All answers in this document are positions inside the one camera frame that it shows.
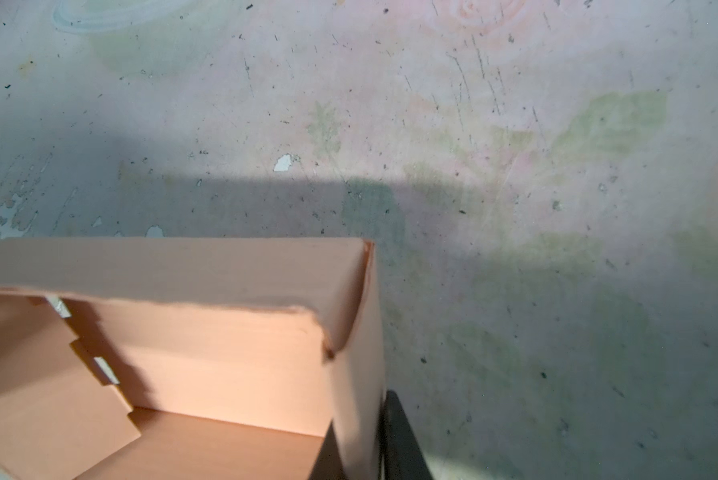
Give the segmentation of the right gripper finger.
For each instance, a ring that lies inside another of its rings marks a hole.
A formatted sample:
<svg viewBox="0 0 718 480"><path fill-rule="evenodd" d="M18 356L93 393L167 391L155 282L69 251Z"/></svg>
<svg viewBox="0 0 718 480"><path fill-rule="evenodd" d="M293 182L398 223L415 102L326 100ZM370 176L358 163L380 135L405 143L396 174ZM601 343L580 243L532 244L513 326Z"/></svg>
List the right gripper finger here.
<svg viewBox="0 0 718 480"><path fill-rule="evenodd" d="M388 390L382 408L382 457L387 480L432 480L400 398Z"/></svg>

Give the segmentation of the orange paper box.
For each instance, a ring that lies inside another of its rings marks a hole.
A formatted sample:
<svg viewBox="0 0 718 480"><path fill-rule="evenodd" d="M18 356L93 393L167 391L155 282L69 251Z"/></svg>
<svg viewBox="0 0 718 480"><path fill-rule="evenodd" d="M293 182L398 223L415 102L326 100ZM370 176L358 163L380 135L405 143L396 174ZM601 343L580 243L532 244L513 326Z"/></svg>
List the orange paper box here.
<svg viewBox="0 0 718 480"><path fill-rule="evenodd" d="M0 240L13 479L375 479L385 397L371 241Z"/></svg>

